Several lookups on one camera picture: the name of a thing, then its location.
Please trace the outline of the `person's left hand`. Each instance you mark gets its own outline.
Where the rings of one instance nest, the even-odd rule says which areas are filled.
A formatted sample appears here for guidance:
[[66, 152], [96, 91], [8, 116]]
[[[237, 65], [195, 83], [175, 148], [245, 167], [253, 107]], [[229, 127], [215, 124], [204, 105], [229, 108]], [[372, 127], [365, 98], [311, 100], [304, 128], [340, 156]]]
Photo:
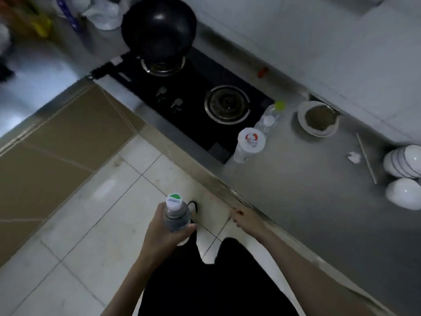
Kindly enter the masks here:
[[153, 267], [159, 266], [179, 245], [171, 243], [171, 231], [163, 221], [164, 207], [164, 202], [158, 204], [139, 254], [140, 260]]

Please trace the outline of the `person's right hand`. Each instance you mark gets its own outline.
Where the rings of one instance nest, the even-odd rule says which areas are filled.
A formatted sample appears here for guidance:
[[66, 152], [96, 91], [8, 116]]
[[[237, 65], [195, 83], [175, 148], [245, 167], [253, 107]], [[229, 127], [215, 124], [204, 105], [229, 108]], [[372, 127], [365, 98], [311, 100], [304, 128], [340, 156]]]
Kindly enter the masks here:
[[239, 228], [259, 242], [265, 239], [269, 233], [269, 229], [265, 226], [262, 218], [254, 210], [248, 207], [238, 209], [243, 210], [246, 215], [246, 226]]

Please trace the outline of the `clear bottle with green-white cap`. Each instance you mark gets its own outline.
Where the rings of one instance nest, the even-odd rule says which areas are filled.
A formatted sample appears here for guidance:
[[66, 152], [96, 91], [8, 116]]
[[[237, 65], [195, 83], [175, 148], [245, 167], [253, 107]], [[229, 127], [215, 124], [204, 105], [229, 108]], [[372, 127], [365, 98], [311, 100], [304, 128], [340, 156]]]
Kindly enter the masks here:
[[191, 211], [179, 193], [170, 193], [167, 196], [163, 221], [171, 233], [183, 230], [191, 223]]

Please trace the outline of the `person's left forearm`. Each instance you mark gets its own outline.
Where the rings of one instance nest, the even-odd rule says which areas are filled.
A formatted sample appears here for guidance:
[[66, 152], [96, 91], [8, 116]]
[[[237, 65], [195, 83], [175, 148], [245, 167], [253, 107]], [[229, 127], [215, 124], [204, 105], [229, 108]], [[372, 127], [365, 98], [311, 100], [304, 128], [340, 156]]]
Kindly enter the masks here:
[[172, 251], [149, 253], [141, 251], [121, 286], [100, 316], [132, 316], [152, 273]]

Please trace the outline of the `person's right forearm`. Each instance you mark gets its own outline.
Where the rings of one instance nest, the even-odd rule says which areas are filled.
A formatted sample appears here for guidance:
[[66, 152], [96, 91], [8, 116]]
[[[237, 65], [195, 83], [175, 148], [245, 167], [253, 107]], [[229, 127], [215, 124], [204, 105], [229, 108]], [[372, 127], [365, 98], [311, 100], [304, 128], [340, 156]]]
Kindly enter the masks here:
[[265, 226], [250, 232], [270, 253], [306, 316], [376, 316]]

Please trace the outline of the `person's black trousers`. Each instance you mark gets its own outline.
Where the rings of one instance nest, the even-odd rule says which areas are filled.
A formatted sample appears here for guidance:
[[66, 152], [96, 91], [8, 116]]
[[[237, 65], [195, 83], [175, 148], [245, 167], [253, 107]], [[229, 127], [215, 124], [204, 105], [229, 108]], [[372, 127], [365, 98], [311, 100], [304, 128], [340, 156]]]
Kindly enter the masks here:
[[203, 262], [194, 232], [152, 273], [138, 316], [299, 316], [253, 255], [225, 238]]

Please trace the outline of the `clear bottle with red-white cap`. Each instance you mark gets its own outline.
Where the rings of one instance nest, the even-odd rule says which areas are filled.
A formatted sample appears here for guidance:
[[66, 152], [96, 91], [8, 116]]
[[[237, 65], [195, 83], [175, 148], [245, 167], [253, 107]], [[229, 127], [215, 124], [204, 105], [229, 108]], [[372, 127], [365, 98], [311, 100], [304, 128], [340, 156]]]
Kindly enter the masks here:
[[254, 127], [246, 127], [237, 137], [237, 146], [233, 154], [236, 163], [244, 163], [260, 153], [266, 145], [266, 136]]

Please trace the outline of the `clear bottle with white cap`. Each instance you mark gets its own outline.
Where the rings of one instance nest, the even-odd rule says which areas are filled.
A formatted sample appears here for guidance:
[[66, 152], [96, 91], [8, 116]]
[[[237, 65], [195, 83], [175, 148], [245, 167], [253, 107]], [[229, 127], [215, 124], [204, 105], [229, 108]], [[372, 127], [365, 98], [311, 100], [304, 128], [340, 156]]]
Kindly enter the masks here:
[[260, 120], [255, 124], [254, 128], [259, 130], [265, 137], [268, 137], [272, 128], [275, 126], [276, 118], [272, 115], [262, 116]]

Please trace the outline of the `clear bottle with yellow-green cap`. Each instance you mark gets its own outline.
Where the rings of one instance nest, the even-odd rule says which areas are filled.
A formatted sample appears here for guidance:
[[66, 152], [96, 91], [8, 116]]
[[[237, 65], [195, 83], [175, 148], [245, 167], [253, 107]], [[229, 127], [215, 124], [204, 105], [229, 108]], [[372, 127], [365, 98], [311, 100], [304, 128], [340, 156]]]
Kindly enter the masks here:
[[286, 103], [284, 101], [277, 101], [266, 108], [262, 119], [266, 120], [267, 118], [269, 118], [269, 123], [271, 123], [271, 125], [274, 125], [280, 120], [285, 108]]

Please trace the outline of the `white bowl with brown contents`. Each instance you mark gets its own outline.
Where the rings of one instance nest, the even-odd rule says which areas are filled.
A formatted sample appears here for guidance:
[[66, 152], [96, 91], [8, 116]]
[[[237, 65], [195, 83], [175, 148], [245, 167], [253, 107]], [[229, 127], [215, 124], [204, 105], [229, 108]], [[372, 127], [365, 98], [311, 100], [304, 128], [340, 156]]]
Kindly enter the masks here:
[[341, 113], [320, 101], [305, 101], [298, 106], [299, 125], [308, 134], [319, 138], [334, 135], [339, 128]]

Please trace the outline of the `black gas stove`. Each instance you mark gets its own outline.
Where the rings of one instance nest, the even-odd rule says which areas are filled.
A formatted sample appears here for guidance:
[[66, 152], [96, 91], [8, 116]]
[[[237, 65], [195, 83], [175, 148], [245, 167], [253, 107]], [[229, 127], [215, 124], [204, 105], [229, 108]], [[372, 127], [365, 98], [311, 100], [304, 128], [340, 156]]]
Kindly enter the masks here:
[[148, 63], [132, 52], [92, 70], [122, 84], [221, 164], [241, 130], [254, 127], [274, 100], [191, 48], [172, 63]]

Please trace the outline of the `wooden chopstick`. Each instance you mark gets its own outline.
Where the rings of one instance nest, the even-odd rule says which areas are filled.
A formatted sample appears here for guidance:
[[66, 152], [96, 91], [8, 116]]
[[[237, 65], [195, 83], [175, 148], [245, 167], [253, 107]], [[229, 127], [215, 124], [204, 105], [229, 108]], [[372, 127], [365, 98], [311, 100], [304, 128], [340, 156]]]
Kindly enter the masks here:
[[374, 172], [374, 170], [371, 166], [371, 163], [370, 163], [370, 160], [369, 160], [369, 157], [368, 157], [368, 153], [367, 153], [367, 150], [366, 150], [365, 145], [363, 143], [363, 140], [362, 140], [362, 138], [361, 138], [361, 136], [358, 132], [356, 133], [356, 137], [357, 137], [357, 140], [359, 142], [360, 149], [361, 149], [362, 155], [364, 157], [364, 160], [366, 162], [368, 171], [370, 173], [371, 180], [373, 181], [373, 184], [377, 185], [378, 184], [377, 177], [376, 177], [375, 172]]

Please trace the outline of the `plain white bowl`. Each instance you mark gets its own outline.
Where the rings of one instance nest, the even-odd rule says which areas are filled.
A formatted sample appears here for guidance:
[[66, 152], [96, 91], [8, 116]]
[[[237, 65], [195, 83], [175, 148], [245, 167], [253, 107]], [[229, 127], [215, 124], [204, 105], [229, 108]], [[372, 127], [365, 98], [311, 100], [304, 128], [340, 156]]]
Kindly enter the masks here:
[[401, 178], [388, 184], [385, 196], [398, 207], [421, 210], [421, 185], [415, 180]]

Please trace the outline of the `stack of white striped bowls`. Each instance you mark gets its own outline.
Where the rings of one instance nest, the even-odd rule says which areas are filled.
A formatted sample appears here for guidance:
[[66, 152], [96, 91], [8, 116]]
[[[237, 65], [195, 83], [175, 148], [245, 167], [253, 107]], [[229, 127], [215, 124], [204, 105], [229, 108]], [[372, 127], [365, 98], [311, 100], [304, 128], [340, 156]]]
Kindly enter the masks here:
[[383, 158], [383, 169], [398, 179], [421, 179], [421, 146], [410, 144], [390, 151]]

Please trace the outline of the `black wok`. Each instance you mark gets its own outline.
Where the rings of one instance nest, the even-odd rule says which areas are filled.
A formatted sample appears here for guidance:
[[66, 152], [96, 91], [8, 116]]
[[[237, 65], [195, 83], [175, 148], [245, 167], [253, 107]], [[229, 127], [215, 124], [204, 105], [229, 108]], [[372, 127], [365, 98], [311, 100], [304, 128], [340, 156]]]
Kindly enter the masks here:
[[196, 15], [182, 0], [141, 0], [128, 10], [121, 24], [130, 51], [150, 63], [184, 57], [196, 31]]

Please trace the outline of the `white plastic bag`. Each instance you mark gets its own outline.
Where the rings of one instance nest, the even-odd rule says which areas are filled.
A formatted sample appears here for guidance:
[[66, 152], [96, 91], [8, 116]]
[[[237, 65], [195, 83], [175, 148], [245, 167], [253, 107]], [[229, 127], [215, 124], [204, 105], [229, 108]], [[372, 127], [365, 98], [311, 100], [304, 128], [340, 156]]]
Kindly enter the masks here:
[[123, 22], [123, 14], [119, 5], [109, 0], [91, 0], [91, 4], [82, 13], [82, 16], [101, 31], [115, 30]]

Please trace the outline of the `yellow packet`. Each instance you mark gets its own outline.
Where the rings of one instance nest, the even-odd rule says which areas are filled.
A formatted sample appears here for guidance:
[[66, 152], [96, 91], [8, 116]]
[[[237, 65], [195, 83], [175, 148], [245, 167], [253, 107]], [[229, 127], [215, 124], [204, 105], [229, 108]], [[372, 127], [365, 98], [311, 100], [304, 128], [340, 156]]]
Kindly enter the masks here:
[[52, 20], [48, 15], [45, 15], [44, 13], [32, 15], [29, 20], [31, 27], [40, 38], [48, 39], [50, 37]]

